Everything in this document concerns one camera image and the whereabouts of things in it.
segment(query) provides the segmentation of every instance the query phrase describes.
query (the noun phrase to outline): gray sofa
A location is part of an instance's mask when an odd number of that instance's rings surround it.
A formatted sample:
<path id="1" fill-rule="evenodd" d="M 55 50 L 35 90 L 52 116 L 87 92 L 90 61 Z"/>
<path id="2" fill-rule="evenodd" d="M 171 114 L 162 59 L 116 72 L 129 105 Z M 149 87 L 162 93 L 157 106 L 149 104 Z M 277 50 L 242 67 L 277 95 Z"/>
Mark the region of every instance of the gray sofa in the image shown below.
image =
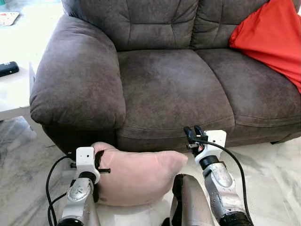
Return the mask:
<path id="1" fill-rule="evenodd" d="M 63 0 L 31 116 L 65 153 L 96 141 L 180 151 L 183 127 L 195 124 L 225 130 L 227 146 L 301 136 L 297 88 L 228 48 L 235 27 L 265 2 Z"/>

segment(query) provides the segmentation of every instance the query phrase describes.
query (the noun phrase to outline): pink pillow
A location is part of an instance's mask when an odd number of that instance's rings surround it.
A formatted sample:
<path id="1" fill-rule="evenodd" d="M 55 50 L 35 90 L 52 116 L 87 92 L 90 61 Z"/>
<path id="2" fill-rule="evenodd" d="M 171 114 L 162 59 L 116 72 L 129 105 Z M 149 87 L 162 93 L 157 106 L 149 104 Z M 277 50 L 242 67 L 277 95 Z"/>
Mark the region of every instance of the pink pillow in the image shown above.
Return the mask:
<path id="1" fill-rule="evenodd" d="M 136 206 L 162 198 L 188 160 L 175 151 L 130 153 L 103 142 L 92 146 L 95 153 L 104 150 L 99 168 L 111 168 L 98 183 L 99 203 L 105 205 Z"/>

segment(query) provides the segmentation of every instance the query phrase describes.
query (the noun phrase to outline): white marble floor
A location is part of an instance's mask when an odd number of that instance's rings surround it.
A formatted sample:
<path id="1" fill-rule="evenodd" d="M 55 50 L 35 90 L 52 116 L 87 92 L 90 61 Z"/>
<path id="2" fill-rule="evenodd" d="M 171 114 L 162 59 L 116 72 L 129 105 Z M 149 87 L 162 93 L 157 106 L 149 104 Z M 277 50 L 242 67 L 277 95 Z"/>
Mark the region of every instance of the white marble floor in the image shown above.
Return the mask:
<path id="1" fill-rule="evenodd" d="M 45 181 L 49 169 L 62 152 L 45 148 L 30 132 L 22 118 L 0 122 L 0 222 L 2 226 L 47 226 Z M 11 147 L 19 140 L 18 148 Z M 246 174 L 248 205 L 256 226 L 301 225 L 301 138 L 286 143 L 269 143 L 231 148 Z M 192 155 L 181 173 L 193 175 L 204 188 L 201 169 Z M 237 181 L 242 193 L 240 174 L 233 160 L 222 160 Z M 61 162 L 50 183 L 52 197 L 66 192 L 72 179 L 68 161 Z M 123 208 L 97 206 L 102 226 L 160 226 L 168 217 L 172 193 L 151 205 Z M 64 200 L 55 205 L 57 214 Z"/>

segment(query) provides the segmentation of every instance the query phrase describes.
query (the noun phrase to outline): sofa back cushion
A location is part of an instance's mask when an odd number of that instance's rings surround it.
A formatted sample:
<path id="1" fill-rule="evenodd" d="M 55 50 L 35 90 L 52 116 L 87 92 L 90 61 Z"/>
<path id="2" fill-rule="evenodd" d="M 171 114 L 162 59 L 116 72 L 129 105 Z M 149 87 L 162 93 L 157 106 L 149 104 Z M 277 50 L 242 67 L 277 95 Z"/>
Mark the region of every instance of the sofa back cushion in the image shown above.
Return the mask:
<path id="1" fill-rule="evenodd" d="M 238 24 L 269 0 L 199 0 L 191 48 L 226 48 Z M 293 0 L 297 11 L 300 0 Z"/>
<path id="2" fill-rule="evenodd" d="M 87 21 L 118 51 L 188 48 L 198 0 L 63 0 L 65 12 Z"/>

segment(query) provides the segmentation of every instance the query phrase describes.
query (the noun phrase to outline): black cable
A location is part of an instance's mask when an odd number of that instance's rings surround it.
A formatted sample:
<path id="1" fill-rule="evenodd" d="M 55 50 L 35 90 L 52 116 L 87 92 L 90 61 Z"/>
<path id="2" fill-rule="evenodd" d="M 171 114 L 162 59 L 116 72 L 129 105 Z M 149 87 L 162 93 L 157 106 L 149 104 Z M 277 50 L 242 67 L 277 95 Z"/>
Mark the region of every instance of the black cable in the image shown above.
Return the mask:
<path id="1" fill-rule="evenodd" d="M 63 159 L 65 158 L 69 158 L 68 155 L 60 158 L 59 160 L 57 160 L 53 166 L 51 167 L 51 170 L 49 171 L 49 174 L 48 174 L 48 177 L 47 177 L 47 180 L 46 180 L 46 196 L 47 196 L 47 199 L 48 199 L 48 203 L 49 203 L 49 207 L 50 207 L 50 210 L 51 210 L 51 213 L 52 213 L 52 218 L 53 218 L 53 222 L 54 222 L 54 225 L 56 226 L 57 224 L 57 221 L 56 221 L 56 216 L 55 216 L 55 210 L 53 209 L 53 205 L 52 205 L 52 202 L 51 202 L 51 198 L 50 198 L 50 194 L 49 194 L 49 181 L 50 181 L 50 177 L 51 177 L 51 174 L 52 174 L 52 171 L 54 170 L 55 166 Z M 49 225 L 50 226 L 53 226 L 52 224 L 52 220 L 51 220 L 51 217 L 50 217 L 50 214 L 48 215 L 48 222 L 49 222 Z"/>
<path id="2" fill-rule="evenodd" d="M 246 210 L 247 216 L 249 217 L 249 220 L 250 220 L 251 224 L 254 225 L 253 222 L 252 222 L 252 219 L 251 219 L 251 215 L 250 215 L 250 212 L 249 212 L 249 209 L 248 209 L 248 203 L 247 203 L 247 200 L 246 200 L 246 180 L 245 180 L 245 174 L 244 174 L 244 170 L 243 170 L 242 166 L 240 165 L 240 162 L 238 161 L 238 159 L 228 149 L 224 148 L 223 146 L 217 145 L 216 143 L 212 143 L 212 142 L 204 141 L 204 140 L 198 140 L 198 142 L 202 143 L 202 144 L 216 146 L 216 147 L 222 149 L 223 151 L 225 151 L 228 155 L 230 155 L 234 159 L 234 161 L 236 162 L 236 164 L 238 165 L 238 168 L 240 170 L 241 180 L 243 182 L 243 197 L 244 197 L 245 210 Z"/>
<path id="3" fill-rule="evenodd" d="M 56 199 L 54 199 L 51 204 L 53 206 L 53 204 L 58 201 L 59 199 L 63 198 L 65 195 L 67 195 L 67 193 L 65 192 L 64 194 L 60 195 L 59 197 L 57 197 Z M 48 219 L 51 220 L 51 215 L 50 215 L 50 206 L 48 206 L 48 210 L 47 210 L 47 215 L 48 215 Z"/>

